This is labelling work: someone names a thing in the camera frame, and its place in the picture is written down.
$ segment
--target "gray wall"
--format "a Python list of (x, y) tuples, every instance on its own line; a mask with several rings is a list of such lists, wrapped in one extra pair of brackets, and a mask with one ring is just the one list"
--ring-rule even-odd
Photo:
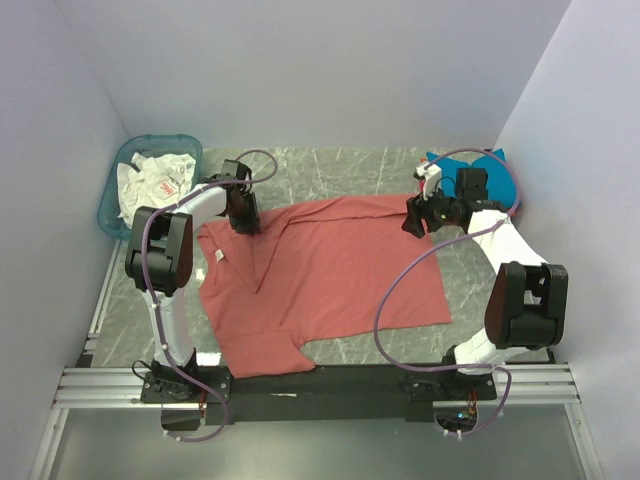
[(573, 0), (497, 145), (520, 232), (570, 275), (558, 348), (611, 479), (640, 476), (640, 4)]
[(95, 212), (127, 135), (52, 1), (0, 2), (0, 477), (26, 478), (113, 241)]
[(569, 0), (58, 0), (132, 135), (491, 146)]

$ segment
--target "laundry basket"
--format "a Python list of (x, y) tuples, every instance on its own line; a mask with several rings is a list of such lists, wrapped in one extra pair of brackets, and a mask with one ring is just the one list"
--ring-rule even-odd
[(100, 207), (98, 207), (98, 225), (100, 225), (100, 228), (112, 237), (122, 240), (129, 239), (131, 230), (125, 225), (124, 220), (119, 217), (117, 170), (120, 163), (131, 165), (131, 159), (136, 152), (144, 157), (161, 157), (168, 153), (175, 155), (188, 153), (196, 161), (191, 186), (194, 187), (200, 179), (202, 145), (190, 135), (142, 135), (132, 138), (122, 145), (111, 166)]

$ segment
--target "white towel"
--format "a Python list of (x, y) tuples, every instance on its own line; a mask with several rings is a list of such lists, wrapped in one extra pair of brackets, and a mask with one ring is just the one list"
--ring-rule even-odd
[(118, 202), (120, 217), (131, 228), (139, 207), (166, 207), (191, 190), (196, 161), (191, 155), (167, 154), (143, 157), (135, 153), (131, 163), (118, 165)]

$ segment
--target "marble table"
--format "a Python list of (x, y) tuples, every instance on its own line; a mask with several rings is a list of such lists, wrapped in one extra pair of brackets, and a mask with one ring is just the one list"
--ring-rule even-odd
[[(212, 175), (222, 161), (233, 159), (246, 149), (205, 149), (202, 174)], [(342, 195), (376, 195), (417, 192), (412, 177), (424, 148), (273, 148), (280, 162), (276, 176), (254, 186), (260, 210), (283, 207), (298, 202)], [(472, 161), (477, 154), (456, 158)], [(254, 176), (266, 175), (270, 160), (262, 155), (245, 157)], [(438, 243), (462, 234), (458, 227), (444, 227), (433, 234)], [(140, 292), (124, 272), (126, 242), (122, 242), (112, 272), (111, 289), (104, 306), (99, 339), (92, 367), (128, 367), (134, 360), (150, 361), (153, 336), (147, 307)], [(381, 332), (385, 349), (404, 362), (438, 362), (453, 344), (466, 341), (483, 325), (484, 310), (495, 275), (480, 247), (473, 241), (443, 248), (437, 253), (445, 295), (452, 323)], [(198, 289), (207, 272), (207, 262), (194, 240), (194, 268), (186, 288), (189, 329), (200, 363), (224, 364), (209, 320), (202, 308)], [(384, 363), (371, 334), (307, 343), (302, 352), (317, 364)], [(545, 362), (546, 350), (529, 352), (519, 361)]]

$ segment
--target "purple cable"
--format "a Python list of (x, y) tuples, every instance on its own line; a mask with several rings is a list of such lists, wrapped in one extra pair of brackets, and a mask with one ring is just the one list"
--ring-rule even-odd
[(180, 370), (180, 368), (176, 364), (175, 359), (173, 358), (173, 356), (169, 352), (169, 346), (167, 345), (167, 339), (166, 339), (166, 336), (165, 336), (165, 333), (164, 333), (164, 326), (162, 325), (162, 315), (160, 313), (160, 308), (159, 308), (160, 305), (159, 305), (159, 302), (158, 302), (158, 296), (156, 295), (156, 292), (153, 289), (153, 285), (151, 284), (151, 275), (149, 275), (149, 264), (147, 262), (147, 253), (148, 253), (148, 250), (149, 250), (149, 247), (148, 247), (149, 231), (151, 230), (151, 225), (153, 224), (154, 220), (159, 215), (162, 215), (165, 212), (173, 210), (174, 208), (178, 208), (179, 206), (181, 206), (184, 203), (188, 202), (189, 200), (197, 197), (201, 193), (206, 192), (207, 190), (210, 190), (210, 189), (215, 188), (215, 187), (225, 186), (225, 185), (249, 185), (249, 184), (253, 184), (253, 183), (261, 183), (261, 182), (264, 182), (266, 180), (269, 180), (271, 177), (273, 177), (276, 174), (276, 172), (278, 171), (278, 161), (276, 160), (276, 157), (271, 155), (266, 150), (262, 150), (262, 149), (247, 150), (246, 152), (240, 154), (236, 158), (236, 161), (240, 160), (242, 157), (245, 157), (246, 155), (249, 155), (250, 153), (262, 153), (262, 154), (266, 155), (267, 157), (269, 157), (273, 161), (273, 172), (271, 172), (266, 177), (260, 178), (258, 180), (221, 180), (219, 182), (211, 183), (211, 184), (207, 185), (206, 187), (202, 187), (200, 190), (194, 190), (193, 192), (191, 192), (190, 194), (188, 194), (187, 196), (182, 198), (177, 203), (169, 205), (168, 207), (160, 208), (160, 209), (156, 210), (155, 212), (153, 212), (151, 214), (151, 216), (149, 217), (149, 220), (147, 220), (147, 223), (144, 226), (144, 231), (142, 233), (142, 252), (141, 252), (142, 253), (142, 274), (144, 276), (145, 286), (147, 287), (147, 290), (149, 291), (149, 295), (151, 296), (151, 299), (153, 300), (154, 306), (156, 306), (154, 308), (154, 312), (155, 312), (155, 317), (156, 317), (156, 325), (157, 325), (157, 328), (158, 328), (158, 339), (160, 340), (160, 345), (162, 345), (162, 349), (164, 351), (164, 356), (167, 359), (167, 362), (169, 362), (169, 365), (171, 365), (171, 368), (173, 368), (178, 375), (180, 375), (182, 378), (186, 379), (187, 381), (191, 382), (192, 384), (200, 387), (204, 391), (206, 391), (206, 392), (210, 393), (211, 395), (213, 395), (220, 402), (220, 404), (222, 405), (222, 408), (224, 410), (224, 418), (223, 418), (222, 423), (220, 424), (220, 426), (216, 430), (214, 430), (212, 433), (210, 433), (208, 435), (205, 435), (203, 437), (195, 437), (195, 438), (194, 437), (181, 437), (179, 435), (176, 435), (173, 432), (167, 432), (167, 435), (169, 435), (172, 438), (175, 438), (177, 441), (182, 441), (182, 442), (203, 442), (205, 440), (209, 440), (210, 438), (215, 437), (229, 423), (230, 411), (229, 411), (229, 406), (227, 405), (227, 402), (223, 398), (222, 395), (220, 395), (218, 392), (216, 392), (214, 389), (212, 389), (208, 385), (205, 385), (204, 383), (202, 383), (202, 382), (196, 380), (195, 378), (193, 378), (191, 375), (189, 375), (189, 374), (183, 372), (182, 370)]
[[(488, 152), (488, 151), (485, 151), (485, 150), (481, 150), (479, 148), (458, 148), (456, 150), (452, 150), (450, 152), (447, 152), (447, 153), (444, 153), (444, 154), (440, 155), (438, 158), (436, 158), (435, 160), (430, 162), (427, 165), (427, 167), (425, 168), (425, 170), (427, 170), (430, 166), (435, 165), (436, 163), (438, 163), (443, 158), (448, 157), (448, 156), (453, 155), (453, 154), (456, 154), (456, 153), (461, 153), (461, 152), (476, 152), (476, 153), (481, 153), (482, 155), (488, 155), (489, 157), (491, 157), (491, 158), (497, 160), (498, 162), (500, 162), (507, 169), (507, 171), (511, 175), (511, 179), (513, 180), (513, 183), (514, 183), (514, 185), (516, 187), (516, 198), (515, 198), (515, 201), (513, 202), (513, 205), (511, 206), (511, 208), (507, 211), (507, 215), (509, 215), (509, 216), (513, 215), (515, 213), (516, 209), (518, 208), (518, 205), (520, 204), (520, 185), (518, 184), (518, 180), (517, 180), (515, 174), (513, 173), (511, 168), (509, 168), (507, 163), (504, 160), (502, 160), (500, 157), (495, 155), (494, 153)], [(490, 369), (492, 371), (493, 370), (499, 370), (501, 372), (506, 373), (506, 375), (507, 375), (507, 385), (505, 386), (504, 394), (502, 396), (502, 399), (500, 399), (500, 402), (498, 403), (498, 406), (496, 407), (494, 412), (489, 416), (489, 418), (487, 418), (487, 420), (485, 420), (483, 423), (478, 425), (473, 430), (470, 430), (468, 432), (462, 432), (461, 433), (462, 436), (473, 435), (474, 433), (477, 433), (477, 432), (483, 430), (484, 428), (488, 427), (489, 425), (491, 425), (496, 420), (496, 418), (498, 418), (498, 415), (500, 415), (500, 412), (502, 412), (502, 409), (504, 408), (504, 405), (505, 405), (505, 403), (507, 401), (507, 397), (509, 396), (509, 392), (511, 391), (511, 381), (512, 381), (511, 372), (509, 370), (507, 370), (506, 368), (504, 368), (504, 367), (493, 366), (493, 365), (488, 364), (488, 363), (467, 363), (467, 364), (446, 365), (446, 366), (439, 366), (439, 367), (416, 367), (414, 365), (407, 365), (405, 363), (399, 362), (398, 360), (393, 358), (391, 355), (389, 355), (385, 351), (384, 347), (382, 346), (382, 343), (380, 342), (380, 334), (379, 334), (380, 315), (382, 314), (382, 309), (384, 308), (384, 304), (389, 299), (389, 296), (391, 295), (393, 290), (398, 286), (398, 284), (402, 281), (402, 279), (411, 270), (413, 270), (413, 268), (418, 263), (420, 263), (422, 260), (427, 258), (432, 253), (437, 252), (441, 248), (447, 247), (449, 245), (453, 245), (454, 243), (462, 242), (464, 240), (469, 240), (470, 238), (474, 238), (474, 237), (479, 237), (479, 236), (484, 235), (486, 233), (495, 232), (503, 223), (504, 223), (504, 220), (499, 220), (492, 227), (486, 228), (484, 230), (480, 230), (480, 231), (475, 232), (475, 233), (462, 235), (460, 237), (453, 238), (451, 240), (447, 240), (445, 242), (442, 242), (442, 243), (440, 243), (438, 245), (435, 245), (435, 246), (431, 247), (429, 250), (427, 250), (422, 255), (420, 255), (418, 258), (416, 258), (413, 262), (411, 262), (411, 264), (407, 268), (405, 268), (402, 271), (402, 273), (400, 273), (400, 275), (398, 275), (398, 277), (393, 281), (393, 283), (391, 284), (389, 289), (386, 291), (386, 293), (382, 297), (382, 300), (380, 301), (380, 304), (378, 305), (378, 309), (376, 310), (376, 316), (375, 316), (375, 319), (373, 321), (373, 339), (376, 342), (376, 347), (378, 347), (378, 350), (380, 351), (382, 356), (385, 359), (387, 359), (387, 361), (389, 363), (395, 365), (396, 367), (400, 367), (400, 368), (402, 368), (404, 370), (408, 370), (408, 371), (411, 371), (411, 372), (424, 372), (424, 373), (446, 372), (446, 371), (450, 371), (450, 370), (458, 370), (459, 368), (483, 368), (483, 369)], [(448, 435), (449, 436), (457, 436), (456, 434), (453, 434), (453, 433), (449, 433)]]

